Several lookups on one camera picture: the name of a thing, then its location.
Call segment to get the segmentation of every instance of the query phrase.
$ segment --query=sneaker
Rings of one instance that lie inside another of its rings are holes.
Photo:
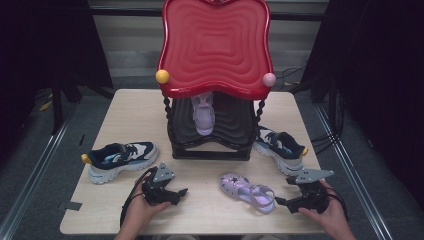
[[[259,135],[253,148],[265,156],[273,157],[281,172],[288,176],[297,176],[303,169],[302,158],[308,153],[308,148],[296,143],[296,140],[286,132],[276,133],[259,126]]]
[[[215,125],[215,112],[212,107],[213,92],[206,92],[191,97],[193,120],[197,132],[202,136],[212,133]]]
[[[88,175],[93,183],[107,183],[122,170],[138,171],[151,165],[158,157],[158,147],[153,142],[128,144],[113,143],[99,150],[81,155],[90,164]]]

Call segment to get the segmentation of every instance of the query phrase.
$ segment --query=purple sneaker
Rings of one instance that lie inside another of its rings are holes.
[[[213,110],[213,92],[206,92],[191,97],[193,104],[193,120],[197,132],[202,136],[212,133],[215,125],[215,111]]]

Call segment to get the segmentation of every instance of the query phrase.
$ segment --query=yellow ball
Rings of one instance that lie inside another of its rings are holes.
[[[159,70],[156,72],[156,81],[160,84],[167,83],[169,81],[169,73],[166,70]]]

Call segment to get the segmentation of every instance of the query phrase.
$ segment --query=black curtain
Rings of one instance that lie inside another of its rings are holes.
[[[77,84],[113,87],[93,17],[77,10],[88,7],[86,0],[1,4],[2,159],[32,110],[36,92],[51,88],[53,80],[71,101],[79,99]]]

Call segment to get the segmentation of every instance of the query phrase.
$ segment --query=black and white sneaker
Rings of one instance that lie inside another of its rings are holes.
[[[259,126],[259,135],[253,148],[265,156],[273,157],[281,172],[288,176],[297,176],[303,169],[303,156],[308,148],[297,144],[296,140],[286,132],[274,132]]]
[[[91,165],[88,170],[91,181],[103,184],[115,179],[123,170],[138,171],[150,166],[158,154],[158,147],[153,142],[113,143],[83,154],[81,159]]]

